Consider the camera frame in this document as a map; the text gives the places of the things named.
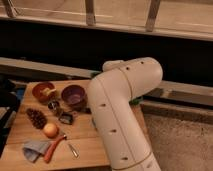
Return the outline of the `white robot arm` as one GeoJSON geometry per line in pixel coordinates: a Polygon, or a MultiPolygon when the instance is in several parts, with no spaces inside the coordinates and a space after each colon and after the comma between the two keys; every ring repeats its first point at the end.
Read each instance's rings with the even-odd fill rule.
{"type": "Polygon", "coordinates": [[[87,89],[88,103],[112,171],[161,171],[130,107],[130,102],[162,81],[160,63],[151,58],[107,61],[87,89]]]}

